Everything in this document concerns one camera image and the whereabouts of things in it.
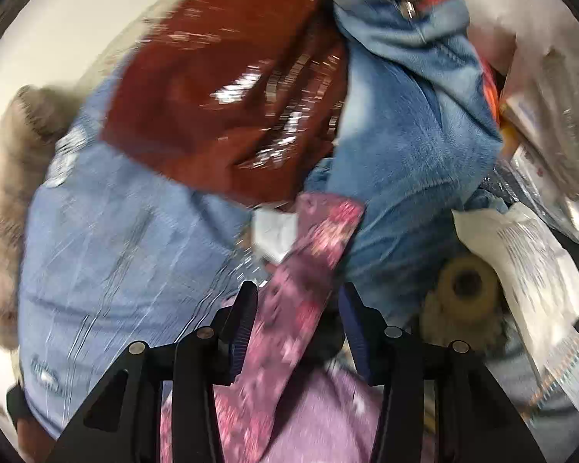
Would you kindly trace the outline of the maroon floral patterned shirt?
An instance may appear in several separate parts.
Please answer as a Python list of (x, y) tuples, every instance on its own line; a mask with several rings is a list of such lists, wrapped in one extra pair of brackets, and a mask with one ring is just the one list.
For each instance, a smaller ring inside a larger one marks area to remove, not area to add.
[(364, 206), (331, 193), (302, 193), (296, 212), (298, 236), (258, 295), (241, 372), (231, 386), (214, 390), (227, 462), (257, 462), (269, 445), (278, 402), (313, 339)]

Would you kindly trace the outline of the beige tape roll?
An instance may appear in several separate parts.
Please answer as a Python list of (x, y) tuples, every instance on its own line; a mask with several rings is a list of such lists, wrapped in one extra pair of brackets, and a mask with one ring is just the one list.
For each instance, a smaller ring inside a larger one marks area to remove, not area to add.
[(444, 347), (463, 341), (479, 353), (497, 348), (503, 336), (500, 293), (496, 272), (480, 257), (450, 260), (422, 305), (422, 339)]

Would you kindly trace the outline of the white printed paper sheet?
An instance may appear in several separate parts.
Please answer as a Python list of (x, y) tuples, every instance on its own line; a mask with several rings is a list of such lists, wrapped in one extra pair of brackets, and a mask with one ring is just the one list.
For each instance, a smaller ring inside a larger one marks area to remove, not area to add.
[(559, 386), (579, 412), (579, 270), (546, 224), (516, 203), (455, 211), (458, 238), (498, 275), (543, 398)]

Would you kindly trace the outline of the purple floral bed sheet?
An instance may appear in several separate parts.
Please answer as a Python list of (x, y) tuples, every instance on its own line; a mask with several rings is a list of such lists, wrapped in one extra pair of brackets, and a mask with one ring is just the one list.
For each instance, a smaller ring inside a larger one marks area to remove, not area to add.
[(337, 361), (214, 389), (227, 462), (367, 462), (384, 400)]

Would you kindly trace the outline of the blue plaid pillow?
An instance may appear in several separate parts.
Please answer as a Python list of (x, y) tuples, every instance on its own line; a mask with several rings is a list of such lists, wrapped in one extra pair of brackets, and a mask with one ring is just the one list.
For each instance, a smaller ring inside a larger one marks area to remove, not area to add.
[(209, 324), (267, 271), (245, 244), (249, 209), (135, 163), (100, 138), (115, 70), (83, 103), (32, 201), (19, 278), (22, 389), (58, 437), (132, 342)]

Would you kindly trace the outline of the white folded tissue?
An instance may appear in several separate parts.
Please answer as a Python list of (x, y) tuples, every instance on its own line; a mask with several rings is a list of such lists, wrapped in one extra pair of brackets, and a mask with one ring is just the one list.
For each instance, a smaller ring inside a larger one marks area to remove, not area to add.
[(254, 250), (273, 264), (290, 253), (298, 235), (298, 214), (273, 209), (256, 209), (252, 218)]

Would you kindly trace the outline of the blue denim jeans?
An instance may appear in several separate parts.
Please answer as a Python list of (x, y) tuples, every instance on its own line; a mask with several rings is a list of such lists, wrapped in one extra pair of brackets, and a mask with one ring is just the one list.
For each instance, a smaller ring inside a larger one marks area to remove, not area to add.
[(348, 90), (334, 153), (305, 187), (365, 205), (339, 273), (400, 326), (462, 251), (454, 212), (503, 208), (480, 187), (502, 139), (464, 0), (332, 3)]

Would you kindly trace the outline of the clear plastic packaging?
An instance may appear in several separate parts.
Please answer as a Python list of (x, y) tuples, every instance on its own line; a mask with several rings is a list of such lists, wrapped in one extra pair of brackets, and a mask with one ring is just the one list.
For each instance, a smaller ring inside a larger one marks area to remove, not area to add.
[(579, 244), (579, 21), (564, 0), (464, 0), (469, 39), (504, 78), (510, 143), (488, 181)]

